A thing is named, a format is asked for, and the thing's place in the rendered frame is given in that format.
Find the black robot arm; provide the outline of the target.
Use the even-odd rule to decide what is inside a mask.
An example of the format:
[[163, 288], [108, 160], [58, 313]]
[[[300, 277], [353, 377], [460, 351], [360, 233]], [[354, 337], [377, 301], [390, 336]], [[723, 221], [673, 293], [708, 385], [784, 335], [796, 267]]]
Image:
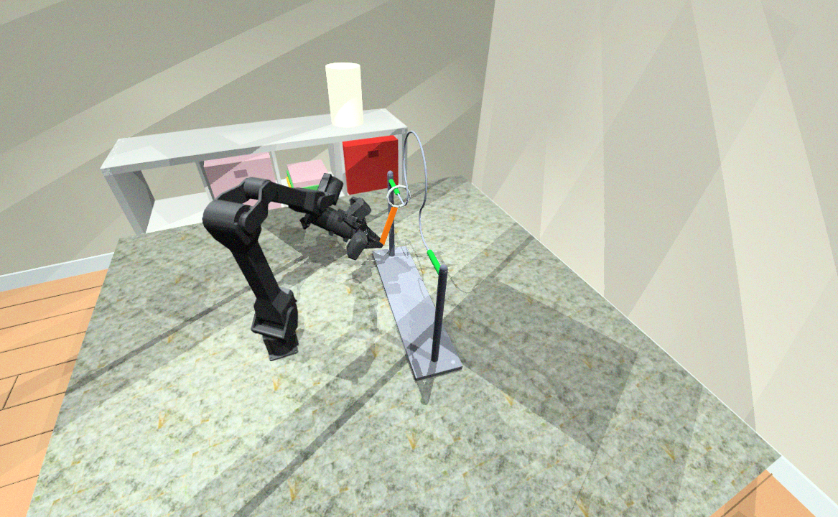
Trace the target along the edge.
[[[255, 314], [251, 332], [260, 334], [270, 361], [299, 353], [295, 328], [298, 309], [291, 290], [279, 287], [266, 256], [262, 253], [259, 236], [261, 224], [267, 219], [270, 202], [287, 204], [289, 209], [306, 213], [300, 218], [303, 229], [317, 225], [327, 230], [334, 218], [343, 181], [324, 173], [317, 190], [287, 187], [269, 179], [249, 177], [233, 189], [222, 192], [203, 210], [203, 227], [210, 236], [231, 250], [238, 267], [256, 295]], [[244, 204], [258, 200], [254, 206]], [[370, 215], [370, 205], [362, 197], [350, 197], [350, 206], [341, 210], [341, 217], [353, 227]], [[272, 359], [271, 359], [272, 358]]]

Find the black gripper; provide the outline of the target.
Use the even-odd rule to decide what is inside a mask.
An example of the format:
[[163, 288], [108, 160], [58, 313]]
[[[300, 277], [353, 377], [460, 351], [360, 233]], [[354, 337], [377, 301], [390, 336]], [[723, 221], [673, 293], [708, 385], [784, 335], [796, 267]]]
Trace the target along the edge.
[[370, 228], [366, 225], [366, 220], [364, 218], [359, 222], [360, 227], [356, 228], [349, 225], [349, 223], [346, 222], [341, 215], [343, 215], [343, 213], [340, 208], [339, 210], [335, 210], [334, 218], [331, 220], [330, 226], [327, 227], [327, 231], [329, 231], [330, 236], [332, 236], [333, 233], [340, 236], [346, 243], [348, 239], [350, 239], [346, 246], [348, 258], [356, 261], [359, 255], [362, 254], [363, 249], [383, 248], [383, 244], [379, 242], [381, 238], [379, 238], [375, 232], [370, 230]]

